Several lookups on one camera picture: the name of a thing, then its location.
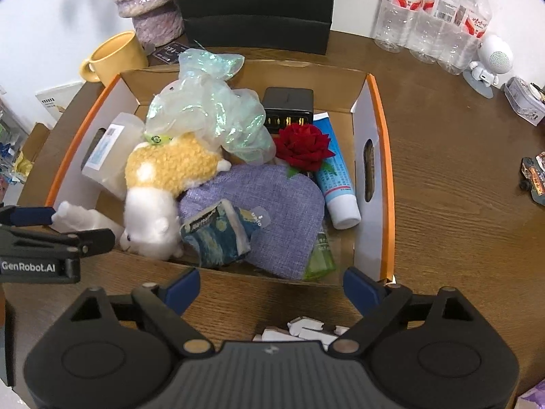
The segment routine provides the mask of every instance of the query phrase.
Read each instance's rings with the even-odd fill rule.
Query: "black card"
[[[168,45],[164,45],[162,48],[157,49],[152,56],[166,64],[176,64],[180,53],[187,49],[189,49],[189,46],[182,45],[177,41],[171,41]]]

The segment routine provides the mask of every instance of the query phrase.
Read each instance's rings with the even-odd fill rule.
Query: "yellow fleece plush body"
[[[154,187],[176,197],[214,177],[220,161],[224,161],[220,153],[206,149],[193,133],[165,145],[143,145],[127,160],[127,188]]]

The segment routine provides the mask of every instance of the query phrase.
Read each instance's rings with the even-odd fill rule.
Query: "wooden table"
[[[545,210],[518,188],[520,160],[545,150],[543,129],[487,100],[464,79],[406,50],[390,54],[372,40],[332,32],[328,54],[229,49],[248,58],[305,60],[375,75],[390,132],[396,197],[396,277],[415,292],[455,285],[484,314],[520,362],[518,392],[545,377]],[[89,107],[102,90],[85,84],[45,144],[21,196],[42,205]],[[27,353],[89,285],[127,293],[184,268],[110,253],[83,262],[70,286],[5,285],[15,310],[16,391],[32,405],[22,368]],[[309,315],[351,325],[358,314],[337,288],[293,286],[257,277],[202,272],[202,292],[185,314],[215,343],[249,340],[266,322]]]

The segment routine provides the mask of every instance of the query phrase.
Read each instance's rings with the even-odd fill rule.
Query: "stuffed animal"
[[[125,168],[122,249],[161,260],[181,256],[176,197],[229,169],[231,163],[222,158],[220,149],[207,149],[192,132],[164,145],[138,145]]]

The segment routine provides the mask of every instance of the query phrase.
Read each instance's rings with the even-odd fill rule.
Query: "yellow mug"
[[[127,31],[114,35],[102,43],[80,66],[80,75],[84,80],[104,86],[118,73],[130,69],[148,67],[148,57],[136,38],[136,32]]]

